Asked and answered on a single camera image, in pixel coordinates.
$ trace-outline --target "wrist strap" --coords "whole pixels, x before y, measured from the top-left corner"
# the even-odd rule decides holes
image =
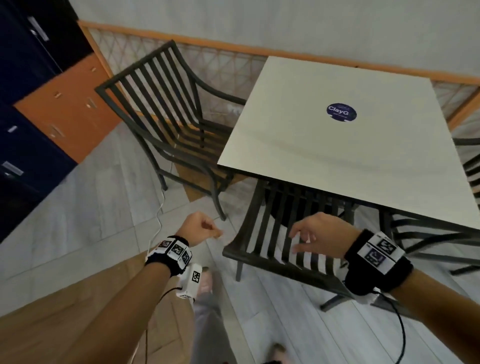
[[[413,270],[405,252],[384,233],[364,230],[345,254],[348,273],[344,284],[356,295],[366,295],[374,287],[390,292]]]
[[[170,269],[170,277],[178,276],[192,259],[188,241],[180,236],[171,235],[147,255],[145,265],[162,263]]]

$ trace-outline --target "white table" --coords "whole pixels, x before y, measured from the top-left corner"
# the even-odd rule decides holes
[[[480,229],[426,78],[269,57],[218,164]]]

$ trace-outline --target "clayg logo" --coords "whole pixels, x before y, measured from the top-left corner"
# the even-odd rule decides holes
[[[338,121],[353,121],[357,117],[357,112],[351,106],[345,104],[331,104],[327,107],[327,114],[332,119]]]

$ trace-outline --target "wall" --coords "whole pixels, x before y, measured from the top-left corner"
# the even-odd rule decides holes
[[[70,0],[80,19],[480,75],[478,0]]]

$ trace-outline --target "shoe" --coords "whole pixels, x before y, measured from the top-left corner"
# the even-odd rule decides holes
[[[197,296],[202,293],[213,292],[213,277],[209,267],[202,268],[202,275],[200,276],[200,282],[198,284]]]
[[[287,355],[287,349],[282,344],[273,344],[272,348],[270,349],[269,355],[270,361],[277,361],[282,364],[293,364],[293,362],[289,359]]]

